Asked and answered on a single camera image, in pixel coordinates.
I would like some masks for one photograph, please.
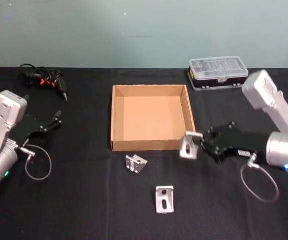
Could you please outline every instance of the gray cable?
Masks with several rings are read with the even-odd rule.
[[[39,146],[35,146],[35,145],[31,145],[31,144],[28,144],[28,145],[26,145],[26,146],[27,146],[27,147],[32,147],[32,148],[40,149],[40,150],[42,150],[42,151],[47,155],[48,160],[49,160],[49,171],[48,171],[48,174],[47,174],[45,177],[35,178],[35,177],[31,176],[31,175],[29,174],[28,170],[27,170],[27,165],[28,165],[28,162],[29,162],[30,158],[27,159],[27,161],[26,161],[26,163],[25,163],[25,172],[26,172],[26,174],[27,174],[28,177],[30,177],[32,180],[35,180],[35,181],[45,180],[46,178],[49,177],[50,173],[52,172],[52,160],[51,160],[49,154],[46,152],[46,150],[44,150],[43,148],[41,148],[41,147],[39,147]]]
[[[261,166],[257,165],[256,164],[256,168],[255,169],[258,169],[258,170],[261,170],[263,173],[265,173],[269,179],[272,181],[272,183],[274,184],[275,186],[275,189],[276,189],[276,194],[275,196],[270,199],[270,200],[267,200],[267,199],[263,199],[261,197],[259,197],[256,193],[254,193],[250,188],[249,186],[246,184],[245,180],[244,180],[244,176],[243,176],[243,173],[244,173],[244,170],[245,168],[247,167],[248,165],[247,164],[244,164],[242,166],[242,168],[240,169],[240,177],[242,178],[242,181],[243,181],[243,184],[245,185],[245,187],[247,188],[247,190],[254,196],[256,197],[258,200],[262,201],[263,203],[273,203],[275,202],[278,198],[279,198],[279,189],[278,189],[278,186],[275,182],[275,180],[273,179],[273,177],[264,169],[262,168]]]

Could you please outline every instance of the cable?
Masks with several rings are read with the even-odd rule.
[[[45,177],[35,178],[35,177],[31,176],[31,175],[29,174],[28,170],[27,170],[27,165],[28,165],[28,162],[29,162],[30,158],[27,159],[27,161],[26,161],[26,163],[25,163],[25,172],[26,172],[26,174],[27,174],[28,177],[30,177],[32,180],[35,180],[35,181],[45,180],[46,178],[49,177],[50,173],[52,172],[52,160],[51,160],[49,154],[46,152],[46,150],[44,150],[43,148],[41,148],[41,147],[39,147],[39,146],[35,146],[35,145],[28,144],[28,145],[26,145],[26,147],[32,147],[32,148],[40,149],[40,150],[42,150],[42,151],[47,155],[48,160],[49,160],[49,171],[48,171],[48,173],[47,173],[47,175],[46,175]]]
[[[60,74],[60,72],[54,70],[54,69],[48,69],[44,66],[40,66],[40,67],[35,67],[34,65],[25,63],[19,66],[19,72],[23,75],[26,76],[26,73],[24,73],[23,71],[23,67],[31,67],[34,72],[30,75],[29,78],[25,79],[26,80],[26,85],[31,86],[33,84],[33,77],[34,74],[40,74],[42,76],[42,78],[46,81],[46,82],[50,82],[53,83],[54,79],[52,77],[52,75],[55,74]]]
[[[264,168],[262,168],[261,166],[259,166],[259,165],[257,165],[257,164],[254,164],[254,165],[256,165],[256,167],[254,167],[255,169],[261,170],[261,171],[262,171],[263,173],[265,173],[265,174],[269,177],[269,179],[272,181],[272,183],[274,184],[275,189],[276,189],[276,194],[275,194],[275,196],[274,196],[272,199],[270,199],[270,200],[263,199],[263,198],[259,197],[256,193],[254,193],[254,192],[249,188],[249,186],[246,184],[246,182],[245,182],[245,180],[244,180],[244,176],[243,176],[243,173],[244,173],[245,168],[246,168],[246,167],[250,167],[248,163],[247,163],[247,164],[244,164],[244,165],[242,166],[242,168],[240,169],[240,177],[242,178],[243,184],[245,185],[245,187],[247,188],[247,190],[248,190],[254,197],[256,197],[258,200],[262,201],[263,203],[273,203],[273,202],[275,202],[275,201],[279,198],[279,189],[278,189],[278,186],[277,186],[275,180],[273,179],[273,177],[272,177]]]

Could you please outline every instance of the clear plastic lid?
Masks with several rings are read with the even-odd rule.
[[[248,76],[248,70],[238,56],[192,59],[189,66],[197,80],[218,79],[222,82]]]

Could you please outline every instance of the black cable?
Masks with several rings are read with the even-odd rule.
[[[28,86],[31,86],[33,84],[33,77],[35,74],[40,74],[42,76],[42,78],[46,81],[46,82],[50,82],[50,83],[53,83],[54,82],[54,79],[52,78],[52,75],[55,75],[55,74],[60,74],[60,72],[56,71],[56,70],[53,70],[53,69],[48,69],[44,66],[40,66],[40,67],[35,67],[34,65],[32,64],[28,64],[28,63],[25,63],[25,64],[22,64],[19,66],[19,72],[23,75],[23,76],[27,76],[27,74],[23,71],[23,68],[24,67],[31,67],[33,68],[35,71],[30,75],[30,77],[28,79],[26,79],[26,84]]]

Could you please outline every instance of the black power cord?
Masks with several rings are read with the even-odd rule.
[[[23,77],[26,86],[38,85],[40,87],[55,88],[56,92],[67,102],[66,83],[59,71],[44,66],[35,67],[28,63],[20,65],[18,71]]]

